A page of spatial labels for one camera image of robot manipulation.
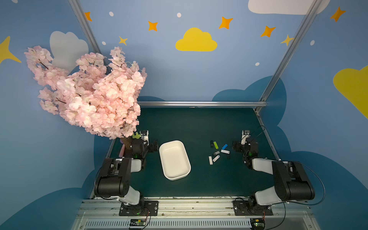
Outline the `white rectangular usb drive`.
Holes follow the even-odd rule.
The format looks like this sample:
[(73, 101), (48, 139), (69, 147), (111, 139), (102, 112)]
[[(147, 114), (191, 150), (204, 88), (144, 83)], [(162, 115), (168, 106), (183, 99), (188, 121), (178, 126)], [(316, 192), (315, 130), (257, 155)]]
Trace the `white rectangular usb drive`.
[(229, 150), (225, 150), (225, 149), (224, 150), (222, 149), (220, 152), (221, 153), (225, 153), (225, 154), (230, 154), (230, 151)]

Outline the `white purple usb drive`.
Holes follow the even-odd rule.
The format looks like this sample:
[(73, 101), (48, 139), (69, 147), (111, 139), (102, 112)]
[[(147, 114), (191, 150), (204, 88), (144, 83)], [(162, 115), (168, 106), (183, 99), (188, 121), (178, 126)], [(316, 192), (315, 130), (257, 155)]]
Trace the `white purple usb drive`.
[(216, 162), (219, 158), (220, 158), (220, 155), (217, 155), (216, 157), (214, 157), (214, 158), (212, 159), (212, 161), (213, 161), (213, 162)]

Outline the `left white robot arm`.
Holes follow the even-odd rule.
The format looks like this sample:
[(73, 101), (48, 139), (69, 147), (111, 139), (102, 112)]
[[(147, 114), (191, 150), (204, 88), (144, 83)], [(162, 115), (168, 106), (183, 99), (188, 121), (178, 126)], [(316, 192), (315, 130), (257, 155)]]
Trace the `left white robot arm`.
[(158, 142), (133, 139), (123, 144), (120, 158), (106, 158), (94, 183), (94, 194), (105, 200), (117, 199), (125, 206), (138, 207), (144, 203), (141, 193), (130, 185), (132, 173), (142, 171), (149, 152), (158, 150)]

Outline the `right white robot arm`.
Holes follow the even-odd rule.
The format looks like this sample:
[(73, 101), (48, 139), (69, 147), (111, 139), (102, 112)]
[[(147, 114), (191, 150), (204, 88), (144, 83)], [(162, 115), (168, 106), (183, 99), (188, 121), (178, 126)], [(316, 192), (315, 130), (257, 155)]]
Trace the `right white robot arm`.
[(234, 141), (232, 148), (242, 153), (243, 162), (249, 169), (273, 176), (274, 185), (251, 195), (248, 199), (249, 207), (268, 207), (283, 202), (294, 203), (315, 198), (315, 190), (301, 163), (260, 158), (258, 143), (248, 139)]

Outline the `white oval storage box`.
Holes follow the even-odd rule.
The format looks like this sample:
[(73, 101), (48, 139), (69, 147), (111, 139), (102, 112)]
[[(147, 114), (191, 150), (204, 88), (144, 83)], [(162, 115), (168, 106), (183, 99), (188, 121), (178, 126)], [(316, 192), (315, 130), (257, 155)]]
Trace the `white oval storage box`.
[(175, 181), (191, 172), (191, 164), (184, 144), (179, 140), (170, 141), (159, 147), (159, 154), (164, 176)]

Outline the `green toy rake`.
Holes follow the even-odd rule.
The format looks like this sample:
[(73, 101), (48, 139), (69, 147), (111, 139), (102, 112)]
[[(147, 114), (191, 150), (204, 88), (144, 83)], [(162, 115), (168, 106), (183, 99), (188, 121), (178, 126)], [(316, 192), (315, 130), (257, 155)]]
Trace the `green toy rake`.
[(141, 132), (140, 131), (133, 132), (132, 138), (133, 139), (140, 139), (141, 138)]

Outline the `pink cherry blossom tree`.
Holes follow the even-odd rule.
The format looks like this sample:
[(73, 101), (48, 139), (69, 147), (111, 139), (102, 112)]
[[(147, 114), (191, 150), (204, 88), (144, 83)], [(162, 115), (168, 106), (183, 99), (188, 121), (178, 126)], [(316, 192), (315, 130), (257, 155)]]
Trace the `pink cherry blossom tree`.
[(102, 54), (81, 56), (73, 74), (54, 66), (50, 52), (40, 46), (29, 48), (25, 56), (34, 79), (43, 86), (38, 96), (43, 110), (100, 137), (134, 135), (147, 73), (137, 62), (126, 62), (121, 48), (111, 50), (108, 65)]

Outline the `left green circuit board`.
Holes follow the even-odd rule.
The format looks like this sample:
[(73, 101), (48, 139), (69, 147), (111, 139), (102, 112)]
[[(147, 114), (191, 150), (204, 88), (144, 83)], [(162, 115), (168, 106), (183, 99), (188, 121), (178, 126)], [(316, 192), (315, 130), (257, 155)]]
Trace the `left green circuit board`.
[(146, 220), (145, 219), (131, 219), (129, 221), (129, 227), (138, 227), (138, 228), (144, 228), (146, 226)]

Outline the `green circuit board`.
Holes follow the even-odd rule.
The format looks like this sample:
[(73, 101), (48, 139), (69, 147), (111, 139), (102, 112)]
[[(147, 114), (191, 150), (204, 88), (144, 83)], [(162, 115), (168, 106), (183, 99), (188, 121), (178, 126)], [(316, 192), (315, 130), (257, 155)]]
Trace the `green circuit board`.
[(146, 226), (146, 220), (145, 219), (131, 219), (129, 221), (129, 227), (138, 227), (138, 228), (144, 228)]
[(265, 229), (265, 220), (260, 218), (252, 218), (250, 219), (251, 230), (264, 230)]

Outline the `right green circuit board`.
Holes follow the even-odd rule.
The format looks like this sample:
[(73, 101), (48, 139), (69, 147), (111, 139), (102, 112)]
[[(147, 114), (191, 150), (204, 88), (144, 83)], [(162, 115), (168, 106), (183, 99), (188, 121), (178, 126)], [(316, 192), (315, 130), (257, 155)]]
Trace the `right green circuit board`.
[(250, 219), (251, 230), (264, 230), (265, 229), (265, 220), (260, 218), (252, 218)]

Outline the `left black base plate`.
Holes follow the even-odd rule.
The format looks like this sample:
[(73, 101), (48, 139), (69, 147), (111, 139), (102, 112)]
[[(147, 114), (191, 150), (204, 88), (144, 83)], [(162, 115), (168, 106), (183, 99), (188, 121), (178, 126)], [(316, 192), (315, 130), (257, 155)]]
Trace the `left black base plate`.
[(157, 216), (159, 208), (159, 201), (157, 200), (143, 200), (138, 205), (121, 204), (119, 216)]

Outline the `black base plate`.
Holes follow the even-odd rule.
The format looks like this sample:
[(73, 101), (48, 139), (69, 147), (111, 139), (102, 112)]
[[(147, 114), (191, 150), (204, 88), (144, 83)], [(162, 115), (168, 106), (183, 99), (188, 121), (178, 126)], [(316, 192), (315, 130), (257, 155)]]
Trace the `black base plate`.
[(138, 205), (121, 204), (119, 216), (157, 216), (159, 208), (159, 201), (157, 200), (143, 200)]
[(253, 201), (235, 199), (232, 204), (236, 216), (273, 216), (270, 206), (261, 206)]

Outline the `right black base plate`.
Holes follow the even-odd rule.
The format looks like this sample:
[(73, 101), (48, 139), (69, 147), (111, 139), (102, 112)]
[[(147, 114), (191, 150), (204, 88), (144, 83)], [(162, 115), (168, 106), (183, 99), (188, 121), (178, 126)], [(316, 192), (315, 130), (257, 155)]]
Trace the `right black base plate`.
[(253, 201), (235, 199), (232, 204), (236, 216), (273, 216), (270, 206), (261, 206)]

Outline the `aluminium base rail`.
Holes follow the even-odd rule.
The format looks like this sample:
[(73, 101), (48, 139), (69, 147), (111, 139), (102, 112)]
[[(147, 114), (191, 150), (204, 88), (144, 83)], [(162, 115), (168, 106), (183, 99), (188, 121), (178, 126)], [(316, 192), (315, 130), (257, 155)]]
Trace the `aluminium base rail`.
[[(235, 196), (147, 197), (159, 201), (157, 216), (119, 216), (121, 202), (87, 199), (81, 204), (73, 230), (251, 230), (250, 219), (264, 219), (265, 230), (318, 230), (311, 207), (292, 203), (272, 205), (273, 216), (236, 216)], [(129, 227), (145, 219), (144, 228)]]

